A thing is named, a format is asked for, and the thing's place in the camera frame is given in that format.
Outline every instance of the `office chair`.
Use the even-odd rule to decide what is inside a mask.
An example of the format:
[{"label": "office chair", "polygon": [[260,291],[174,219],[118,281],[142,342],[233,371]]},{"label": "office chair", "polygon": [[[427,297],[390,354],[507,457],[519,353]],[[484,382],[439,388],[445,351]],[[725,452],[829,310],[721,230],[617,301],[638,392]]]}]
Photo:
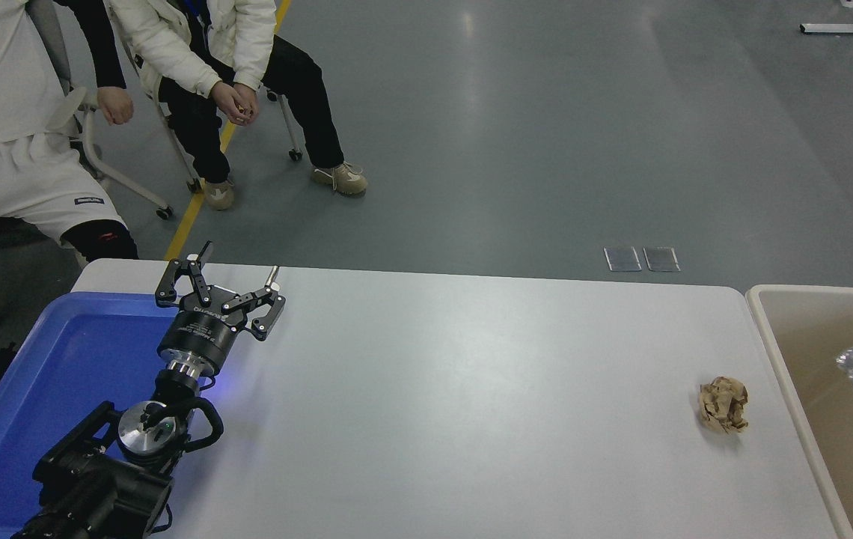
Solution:
[{"label": "office chair", "polygon": [[[140,58],[139,55],[136,55],[132,50],[130,50],[129,38],[124,33],[124,28],[121,26],[120,22],[117,20],[117,16],[113,13],[111,7],[108,6],[108,17],[111,18],[111,23],[113,24],[114,30],[116,34],[121,37],[121,45],[124,47],[124,54],[128,61],[130,62],[130,66],[135,69],[138,76],[140,75],[140,66],[143,65],[143,58]],[[297,139],[296,132],[293,129],[293,114],[290,114],[290,107],[287,105],[287,99],[282,95],[278,94],[269,88],[264,88],[266,92],[266,99],[270,102],[280,103],[280,110],[284,114],[284,123],[287,125],[287,134],[290,136],[290,143],[293,145],[292,149],[287,151],[287,155],[290,156],[290,160],[296,162],[300,161],[304,154],[303,151],[300,150],[300,143]],[[180,143],[177,142],[177,137],[174,135],[174,130],[170,127],[170,115],[164,112],[163,107],[161,106],[158,92],[153,92],[148,89],[144,89],[144,93],[147,95],[150,102],[153,103],[153,108],[156,110],[157,116],[159,116],[161,123],[163,123],[165,127],[165,131],[167,133],[167,140],[170,141],[171,147],[174,148],[174,151],[180,156],[180,160],[183,161],[184,170],[187,173],[187,189],[190,190],[191,193],[200,193],[201,191],[201,179],[197,175],[196,171],[190,166],[187,156],[185,156],[183,150],[181,150]]]},{"label": "office chair", "polygon": [[[48,129],[67,133],[70,137],[71,147],[81,154],[82,166],[105,188],[108,187],[109,181],[116,181],[133,193],[156,204],[156,214],[160,219],[173,217],[174,211],[171,205],[164,201],[164,198],[130,180],[125,174],[101,160],[100,149],[94,144],[94,117],[97,110],[97,98],[88,92],[87,88],[74,86],[71,81],[67,46],[64,44],[64,35],[61,33],[61,24],[58,23],[54,4],[51,0],[30,0],[27,4],[27,13],[34,21],[34,27],[37,27],[37,33],[40,34],[44,48],[47,49],[51,58],[54,71],[60,79],[61,88],[64,89],[64,94],[67,96],[48,123]],[[78,120],[75,115],[77,112],[82,113],[82,120]]]}]

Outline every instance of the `white pants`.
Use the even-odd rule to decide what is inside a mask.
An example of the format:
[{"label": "white pants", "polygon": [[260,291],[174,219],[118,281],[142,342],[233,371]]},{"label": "white pants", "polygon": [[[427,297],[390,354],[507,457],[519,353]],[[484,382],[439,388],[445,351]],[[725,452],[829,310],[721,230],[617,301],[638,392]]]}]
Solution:
[{"label": "white pants", "polygon": [[0,144],[0,217],[16,217],[61,241],[95,219],[124,221],[100,184],[81,167],[67,137],[39,133]]}]

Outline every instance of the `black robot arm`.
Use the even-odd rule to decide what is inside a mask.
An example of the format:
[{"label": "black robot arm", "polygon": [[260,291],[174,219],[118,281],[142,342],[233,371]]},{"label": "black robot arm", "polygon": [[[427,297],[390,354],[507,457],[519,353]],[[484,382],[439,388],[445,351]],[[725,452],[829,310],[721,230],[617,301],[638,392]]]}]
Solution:
[{"label": "black robot arm", "polygon": [[[178,313],[157,346],[167,366],[154,379],[153,395],[123,412],[101,403],[41,457],[33,475],[43,485],[40,512],[12,539],[144,539],[169,528],[156,523],[173,489],[174,467],[224,433],[217,409],[200,396],[200,378],[213,380],[221,372],[242,330],[265,340],[286,302],[274,282],[278,267],[251,293],[208,285],[201,270],[211,252],[207,242],[198,255],[172,260],[154,293],[157,305],[176,306]],[[178,300],[176,283],[183,276],[193,290]],[[268,313],[248,327],[248,314],[263,305]],[[195,409],[212,432],[191,440]],[[105,436],[97,437],[104,427]],[[124,460],[106,454],[115,443]]]}]

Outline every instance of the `plastic storage bin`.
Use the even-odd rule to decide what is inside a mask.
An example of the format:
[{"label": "plastic storage bin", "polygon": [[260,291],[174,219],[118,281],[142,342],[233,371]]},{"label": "plastic storage bin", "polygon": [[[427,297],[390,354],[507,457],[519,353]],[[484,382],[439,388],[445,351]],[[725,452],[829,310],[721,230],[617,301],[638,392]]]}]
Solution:
[{"label": "plastic storage bin", "polygon": [[840,537],[853,537],[853,289],[762,285],[747,302]]},{"label": "plastic storage bin", "polygon": [[39,511],[34,464],[87,410],[150,396],[176,313],[146,294],[69,293],[47,306],[0,383],[0,539]]}]

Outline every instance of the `beige bin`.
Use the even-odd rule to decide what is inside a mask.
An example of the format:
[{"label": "beige bin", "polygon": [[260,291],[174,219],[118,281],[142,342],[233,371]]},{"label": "beige bin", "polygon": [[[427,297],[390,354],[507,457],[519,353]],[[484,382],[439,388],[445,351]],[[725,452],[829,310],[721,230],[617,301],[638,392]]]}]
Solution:
[{"label": "beige bin", "polygon": [[837,534],[852,538],[853,383],[834,360],[853,347],[853,289],[762,285],[747,302]]}]

